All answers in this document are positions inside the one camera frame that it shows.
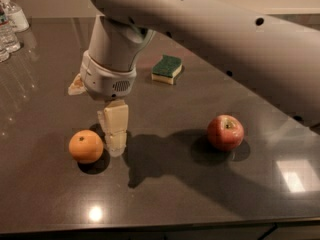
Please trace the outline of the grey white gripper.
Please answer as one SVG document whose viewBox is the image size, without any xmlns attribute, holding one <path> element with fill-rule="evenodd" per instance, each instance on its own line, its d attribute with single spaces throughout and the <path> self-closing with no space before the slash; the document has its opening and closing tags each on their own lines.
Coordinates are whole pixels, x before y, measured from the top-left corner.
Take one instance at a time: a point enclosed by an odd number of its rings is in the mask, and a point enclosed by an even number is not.
<svg viewBox="0 0 320 240">
<path fill-rule="evenodd" d="M 97 115 L 111 157 L 121 156 L 126 148 L 129 107 L 121 98 L 131 92 L 136 75 L 136 68 L 129 72 L 117 72 L 102 67 L 85 51 L 80 74 L 68 87 L 71 96 L 87 91 L 94 100 L 110 101 Z"/>
</svg>

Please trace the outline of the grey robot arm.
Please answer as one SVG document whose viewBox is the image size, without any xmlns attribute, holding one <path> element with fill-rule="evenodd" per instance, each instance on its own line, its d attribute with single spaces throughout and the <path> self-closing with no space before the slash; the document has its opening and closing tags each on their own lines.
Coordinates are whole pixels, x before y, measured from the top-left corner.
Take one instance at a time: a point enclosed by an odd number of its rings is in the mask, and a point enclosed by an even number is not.
<svg viewBox="0 0 320 240">
<path fill-rule="evenodd" d="M 126 147 L 124 97 L 136 62 L 162 33 L 300 124 L 320 126 L 320 32 L 217 0 L 91 0 L 98 15 L 69 89 L 106 103 L 98 118 L 107 150 Z"/>
</svg>

